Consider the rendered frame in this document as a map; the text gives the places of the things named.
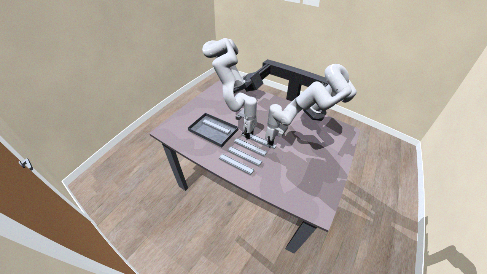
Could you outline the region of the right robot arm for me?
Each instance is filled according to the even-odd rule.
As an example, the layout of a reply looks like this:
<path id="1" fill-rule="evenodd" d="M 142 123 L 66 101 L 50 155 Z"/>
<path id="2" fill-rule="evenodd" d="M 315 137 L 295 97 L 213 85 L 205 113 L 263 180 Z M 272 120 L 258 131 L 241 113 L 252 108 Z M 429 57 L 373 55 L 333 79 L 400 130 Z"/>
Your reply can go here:
<path id="1" fill-rule="evenodd" d="M 257 114 L 257 99 L 242 92 L 236 96 L 233 93 L 233 89 L 246 82 L 244 80 L 245 75 L 241 76 L 236 67 L 238 63 L 236 55 L 239 51 L 235 43 L 227 38 L 219 41 L 208 41 L 202 47 L 202 52 L 208 58 L 217 58 L 212 62 L 212 65 L 223 85 L 224 100 L 229 109 L 237 112 L 242 106 L 245 106 L 245 109 L 236 115 L 236 120 L 240 120 L 242 117 L 245 120 L 254 120 Z"/>

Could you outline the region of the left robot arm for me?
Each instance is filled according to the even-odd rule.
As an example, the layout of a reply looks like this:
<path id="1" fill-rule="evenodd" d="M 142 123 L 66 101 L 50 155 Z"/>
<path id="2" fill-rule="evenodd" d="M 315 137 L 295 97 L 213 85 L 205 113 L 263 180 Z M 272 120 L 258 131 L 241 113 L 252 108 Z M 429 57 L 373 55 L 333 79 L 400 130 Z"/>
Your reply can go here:
<path id="1" fill-rule="evenodd" d="M 297 116 L 299 111 L 309 108 L 316 114 L 333 107 L 342 101 L 349 102 L 354 98 L 357 91 L 349 80 L 349 74 L 345 67 L 340 64 L 332 64 L 325 69 L 324 76 L 328 82 L 327 87 L 319 82 L 312 83 L 296 99 L 282 111 L 278 104 L 270 105 L 268 126 L 279 131 L 278 136 L 282 137 L 288 126 Z M 281 123 L 281 124 L 280 124 Z"/>

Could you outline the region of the white drawer slide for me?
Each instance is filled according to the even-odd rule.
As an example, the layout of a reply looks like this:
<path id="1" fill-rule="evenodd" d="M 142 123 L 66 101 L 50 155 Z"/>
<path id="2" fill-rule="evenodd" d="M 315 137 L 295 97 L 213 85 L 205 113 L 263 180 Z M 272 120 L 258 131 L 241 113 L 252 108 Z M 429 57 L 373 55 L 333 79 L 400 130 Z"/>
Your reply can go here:
<path id="1" fill-rule="evenodd" d="M 254 145 L 252 145 L 252 144 L 250 144 L 248 142 L 245 142 L 242 139 L 236 138 L 234 140 L 234 143 L 236 143 L 236 144 L 238 144 L 238 145 L 240 145 L 242 147 L 245 147 L 245 148 L 247 148 L 247 149 L 249 149 L 251 151 L 254 151 L 255 153 L 260 154 L 262 156 L 265 156 L 267 154 L 267 151 L 266 150 L 262 150 L 261 148 L 256 147 L 256 146 L 254 146 Z"/>
<path id="2" fill-rule="evenodd" d="M 244 160 L 253 163 L 254 165 L 260 166 L 260 164 L 262 163 L 262 160 L 257 160 L 255 157 L 246 154 L 245 152 L 240 151 L 237 148 L 234 148 L 232 146 L 228 149 L 228 151 L 234 155 L 237 155 L 240 158 L 243 158 Z"/>
<path id="3" fill-rule="evenodd" d="M 243 133 L 244 132 L 242 132 L 241 135 L 242 136 L 245 136 L 245 135 L 243 135 Z M 267 140 L 266 139 L 260 138 L 260 137 L 254 135 L 254 134 L 251 134 L 251 133 L 249 135 L 250 135 L 250 139 L 252 139 L 253 141 L 258 142 L 258 143 L 260 143 L 260 144 L 262 144 L 262 145 L 264 145 L 266 147 L 269 147 L 269 148 L 271 148 L 271 147 L 272 148 L 275 148 L 276 147 L 276 145 L 273 145 L 273 146 L 269 145 L 267 143 Z"/>
<path id="4" fill-rule="evenodd" d="M 242 164 L 241 162 L 238 162 L 237 160 L 234 160 L 233 158 L 230 158 L 229 156 L 227 155 L 224 155 L 222 154 L 219 159 L 221 159 L 222 161 L 230 164 L 231 166 L 234 166 L 240 170 L 242 170 L 243 172 L 251 175 L 254 171 L 253 168 L 249 168 L 248 166 Z"/>
<path id="5" fill-rule="evenodd" d="M 228 135 L 228 134 L 230 133 L 230 131 L 231 131 L 230 129 L 226 129 L 226 127 L 220 126 L 220 125 L 218 125 L 218 124 L 216 124 L 216 123 L 213 123 L 212 121 L 207 120 L 207 119 L 203 120 L 203 122 L 202 122 L 202 123 L 203 123 L 203 124 L 205 124 L 205 125 L 207 125 L 207 126 L 209 126 L 209 127 L 212 127 L 212 128 L 214 128 L 214 129 L 217 129 L 218 131 L 221 131 L 221 132 L 223 132 L 223 133 L 225 133 L 225 134 L 227 134 L 227 135 Z"/>

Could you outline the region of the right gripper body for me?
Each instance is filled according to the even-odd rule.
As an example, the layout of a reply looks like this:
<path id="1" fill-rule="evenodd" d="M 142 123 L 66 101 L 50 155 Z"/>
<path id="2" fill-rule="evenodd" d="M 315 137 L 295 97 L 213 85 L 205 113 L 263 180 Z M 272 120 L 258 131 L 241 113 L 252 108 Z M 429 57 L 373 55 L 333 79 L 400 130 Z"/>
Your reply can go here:
<path id="1" fill-rule="evenodd" d="M 257 116 L 254 120 L 244 120 L 243 124 L 243 130 L 247 128 L 247 132 L 250 133 L 254 130 L 254 128 L 257 126 Z"/>

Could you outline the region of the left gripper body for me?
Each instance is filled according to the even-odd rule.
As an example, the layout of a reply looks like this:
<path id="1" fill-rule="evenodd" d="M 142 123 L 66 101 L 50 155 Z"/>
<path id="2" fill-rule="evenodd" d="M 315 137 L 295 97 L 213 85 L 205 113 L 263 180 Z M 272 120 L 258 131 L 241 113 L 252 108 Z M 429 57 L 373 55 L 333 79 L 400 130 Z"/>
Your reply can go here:
<path id="1" fill-rule="evenodd" d="M 272 142 L 276 135 L 278 135 L 278 130 L 268 126 L 266 130 L 266 139 L 270 136 L 270 141 Z"/>

